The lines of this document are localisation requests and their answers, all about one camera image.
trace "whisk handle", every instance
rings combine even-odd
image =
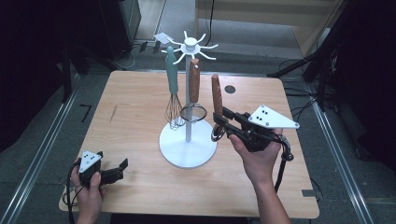
[[[174,49],[171,46],[166,49],[166,52],[168,54],[165,58],[165,63],[166,75],[168,75],[169,91],[171,93],[177,93],[177,64],[174,64],[177,58],[175,56]]]

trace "whisk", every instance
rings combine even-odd
[[[177,61],[177,58],[175,56],[174,49],[171,46],[166,49],[166,52],[166,74],[168,75],[171,98],[169,100],[168,107],[166,107],[165,118],[169,122],[171,129],[176,130],[185,123],[184,119],[180,116],[181,104],[177,97],[177,65],[174,64],[174,62]]]

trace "tabletop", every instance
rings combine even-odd
[[[182,105],[186,102],[185,80],[185,74],[178,75],[177,94]],[[219,81],[223,105],[232,111],[253,113],[260,105],[267,105],[292,119],[279,79],[219,76]],[[235,92],[227,93],[226,86],[233,86]],[[78,154],[81,156],[85,150],[103,151],[102,170],[118,167],[128,158],[124,178],[106,185],[102,211],[258,217],[254,189],[241,158],[226,137],[217,142],[213,157],[197,168],[181,169],[165,159],[159,138],[167,124],[164,114],[169,99],[166,73],[115,71],[110,75]],[[209,75],[201,75],[198,103],[206,108],[208,116],[205,120],[213,127]],[[284,130],[284,135],[290,142],[294,160],[287,162],[279,198],[289,217],[315,218],[318,204],[297,132],[288,129]],[[275,180],[279,164],[280,160],[277,160]],[[62,200],[59,206],[67,211]]]

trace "small round sticker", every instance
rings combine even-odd
[[[235,92],[235,87],[234,87],[234,86],[228,85],[228,86],[226,86],[226,87],[224,88],[224,90],[225,90],[225,92],[232,94],[232,93]]]

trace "person's left hand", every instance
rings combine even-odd
[[[102,211],[102,202],[105,196],[104,188],[99,187],[101,175],[96,172],[91,178],[90,187],[85,188],[80,185],[78,169],[79,166],[76,166],[71,175],[72,182],[76,186],[75,191],[78,193],[79,215],[77,223],[94,223]]]

